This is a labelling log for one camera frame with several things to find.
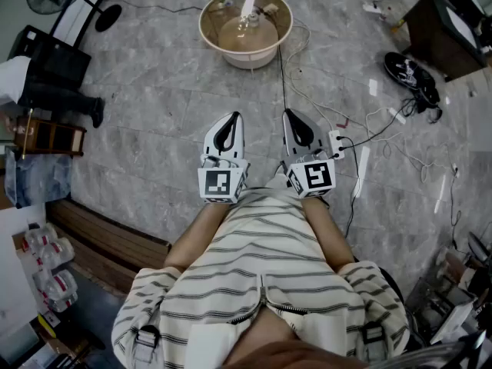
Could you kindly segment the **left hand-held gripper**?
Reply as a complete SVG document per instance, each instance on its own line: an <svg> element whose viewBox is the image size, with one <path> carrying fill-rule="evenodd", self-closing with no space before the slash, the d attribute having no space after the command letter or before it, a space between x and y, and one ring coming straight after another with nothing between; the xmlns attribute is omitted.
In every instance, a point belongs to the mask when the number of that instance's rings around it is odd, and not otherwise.
<svg viewBox="0 0 492 369"><path fill-rule="evenodd" d="M217 121L205 135L198 169L200 197L207 203L236 204L250 166L243 157L244 122L235 111Z"/></svg>

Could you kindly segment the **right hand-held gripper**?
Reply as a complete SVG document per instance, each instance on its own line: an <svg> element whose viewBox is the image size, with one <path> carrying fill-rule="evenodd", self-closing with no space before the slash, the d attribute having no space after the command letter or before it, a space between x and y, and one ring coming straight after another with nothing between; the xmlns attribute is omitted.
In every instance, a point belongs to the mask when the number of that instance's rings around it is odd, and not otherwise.
<svg viewBox="0 0 492 369"><path fill-rule="evenodd" d="M283 160L288 184L299 198L320 197L336 187L334 160L324 147L320 127L306 114L288 108L282 115Z"/></svg>

